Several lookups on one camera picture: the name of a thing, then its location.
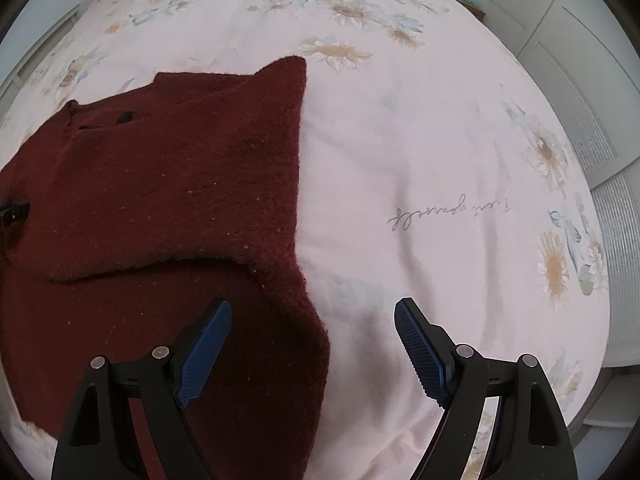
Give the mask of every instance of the metal pin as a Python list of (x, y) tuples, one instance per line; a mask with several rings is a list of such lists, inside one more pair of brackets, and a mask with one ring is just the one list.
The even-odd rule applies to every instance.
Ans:
[(157, 346), (154, 348), (154, 351), (151, 352), (151, 355), (155, 359), (164, 359), (169, 355), (169, 349), (166, 346)]
[(538, 360), (531, 354), (524, 354), (522, 356), (522, 362), (529, 368), (535, 368), (536, 366), (538, 366)]
[(456, 347), (456, 353), (460, 356), (460, 357), (466, 357), (469, 358), (474, 354), (474, 349), (471, 348), (471, 346), (469, 345), (458, 345)]
[(98, 368), (102, 368), (104, 366), (104, 363), (104, 357), (98, 355), (98, 357), (94, 357), (93, 359), (91, 359), (91, 368), (97, 370)]

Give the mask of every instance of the bed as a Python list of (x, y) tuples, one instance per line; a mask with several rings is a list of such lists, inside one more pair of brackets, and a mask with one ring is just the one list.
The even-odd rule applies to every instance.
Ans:
[[(542, 92), (453, 0), (96, 0), (5, 115), (0, 164), (69, 99), (290, 54), (308, 62), (296, 254), (332, 344), (306, 478), (409, 478), (426, 449), (441, 411), (395, 333), (405, 296), (485, 356), (535, 354), (571, 421), (608, 335), (598, 219)], [(2, 391), (8, 441), (47, 478), (55, 440)]]

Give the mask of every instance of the white wall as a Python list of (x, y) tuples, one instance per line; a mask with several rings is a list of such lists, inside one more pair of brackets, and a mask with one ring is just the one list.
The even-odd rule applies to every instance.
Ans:
[(0, 84), (29, 49), (66, 13), (79, 6), (86, 10), (92, 0), (29, 0), (0, 43)]

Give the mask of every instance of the floral bedsheet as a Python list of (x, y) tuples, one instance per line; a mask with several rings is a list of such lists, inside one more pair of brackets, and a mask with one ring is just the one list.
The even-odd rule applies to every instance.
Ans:
[[(426, 449), (441, 412), (395, 334), (403, 296), (485, 356), (535, 354), (571, 421), (608, 335), (593, 202), (540, 90), (453, 0), (97, 0), (5, 115), (0, 162), (69, 99), (289, 54), (308, 60), (296, 251), (332, 342), (306, 477), (409, 478)], [(5, 405), (46, 478), (54, 440)]]

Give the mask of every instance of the red sweater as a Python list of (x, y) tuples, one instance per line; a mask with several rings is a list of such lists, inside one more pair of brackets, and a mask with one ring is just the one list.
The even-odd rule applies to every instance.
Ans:
[(3, 202), (31, 203), (0, 289), (25, 420), (57, 436), (93, 356), (142, 357), (219, 296), (233, 327), (186, 410), (196, 439), (218, 478), (302, 478), (329, 356), (294, 253), (305, 83), (299, 57), (252, 76), (160, 73), (69, 102), (0, 171)]

